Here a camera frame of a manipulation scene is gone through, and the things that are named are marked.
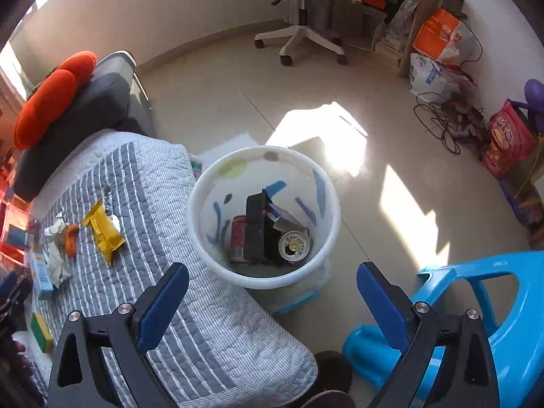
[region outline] trash can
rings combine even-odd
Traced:
[[[239,265],[229,261],[232,221],[245,215],[247,197],[262,189],[266,189],[275,205],[308,228],[310,252],[301,267]],[[328,255],[340,222],[338,196],[323,169],[299,152],[271,146],[238,150],[211,165],[198,179],[187,211],[192,246],[218,276],[260,290],[292,286],[312,276],[313,279],[307,280],[309,289],[305,292],[300,285],[295,287],[299,302],[314,296],[315,290],[311,288],[324,282],[320,275],[330,277]],[[289,305],[296,304],[294,296],[286,300],[285,294],[281,303],[267,309],[278,311],[282,306],[285,309],[287,301]]]

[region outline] plush toy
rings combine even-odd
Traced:
[[[65,112],[78,89],[91,80],[95,67],[95,54],[78,52],[33,89],[17,116],[13,131],[16,148],[23,150],[40,142],[49,124]]]

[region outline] bed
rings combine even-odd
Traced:
[[[134,302],[174,261],[189,269],[189,290],[159,347],[148,360],[180,407],[267,407],[293,401],[312,385],[312,354],[289,335],[245,289],[218,278],[193,251],[186,206],[195,179],[181,145],[113,130],[81,143],[36,198],[32,215],[50,226],[59,211],[80,222],[113,191],[114,213],[126,243],[112,267],[82,227],[73,276],[51,301],[33,302],[58,339],[67,315],[110,313]],[[124,406],[135,406],[113,354],[104,352]]]

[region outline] chair base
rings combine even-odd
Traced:
[[[342,49],[340,46],[336,45],[332,41],[326,39],[322,35],[319,35],[308,26],[293,25],[285,29],[279,29],[272,32],[264,32],[263,34],[258,34],[255,37],[255,46],[257,46],[257,48],[262,48],[264,46],[262,40],[264,39],[285,37],[290,37],[290,39],[287,44],[279,51],[281,63],[284,66],[290,66],[290,64],[293,62],[291,58],[291,52],[295,49],[296,46],[298,46],[302,42],[304,38],[308,38],[314,43],[317,43],[318,45],[335,52],[338,62],[342,65],[347,64],[347,58],[345,56],[344,49]]]

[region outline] wall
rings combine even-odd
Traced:
[[[474,76],[489,118],[507,98],[524,101],[528,79],[544,83],[544,47],[512,0],[465,0],[463,11],[483,45],[481,60],[463,69]]]
[[[10,42],[34,83],[79,50],[124,49],[138,64],[230,28],[282,18],[272,0],[48,0]]]

